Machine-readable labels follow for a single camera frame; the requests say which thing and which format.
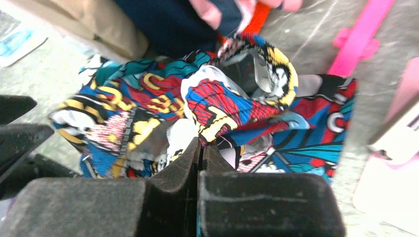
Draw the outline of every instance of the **garment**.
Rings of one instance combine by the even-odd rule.
[[[225,37],[244,32],[255,13],[258,14],[258,12],[255,12],[257,0],[189,1],[198,15]],[[284,9],[291,12],[297,11],[302,4],[302,0],[261,0],[261,2],[270,8]]]
[[[113,0],[162,55],[174,59],[195,51],[214,51],[217,33],[188,0]]]
[[[73,38],[119,63],[141,58],[148,48],[144,34],[112,0],[1,0],[1,5],[17,19]]]
[[[248,54],[267,71],[252,97],[219,69]],[[356,87],[337,76],[298,77],[279,49],[252,34],[229,39],[217,54],[195,51],[166,65],[91,63],[81,72],[89,83],[50,118],[82,153],[86,177],[150,177],[198,136],[239,172],[330,180]]]

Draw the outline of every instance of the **dark blue cloth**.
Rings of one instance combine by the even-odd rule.
[[[198,49],[215,51],[217,33],[189,0],[114,0],[150,45],[162,55],[180,58]]]

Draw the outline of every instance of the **gray table surface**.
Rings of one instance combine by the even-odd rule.
[[[291,59],[298,74],[325,73],[338,52],[333,39],[340,29],[353,26],[366,3],[305,0],[299,13],[272,12],[261,35]],[[368,157],[366,142],[384,119],[406,63],[419,56],[419,1],[397,0],[376,39],[381,41],[378,52],[353,74],[359,93],[332,186],[348,237],[409,237],[413,235],[356,210],[352,196]],[[46,123],[50,110],[81,87],[76,72],[83,62],[76,50],[49,39],[17,64],[0,69],[0,94],[31,95],[39,104],[19,121]],[[79,170],[78,153],[58,134],[38,151]]]

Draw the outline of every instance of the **pink strap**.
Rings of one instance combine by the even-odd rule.
[[[361,58],[374,55],[380,42],[373,37],[394,1],[369,0],[352,30],[345,28],[339,32],[334,45],[341,49],[328,74],[348,77]]]

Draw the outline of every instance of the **light pink board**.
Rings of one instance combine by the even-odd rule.
[[[418,93],[419,57],[407,65],[385,121]],[[403,165],[390,165],[383,159],[370,156],[354,194],[354,206],[419,236],[418,182],[419,154]]]

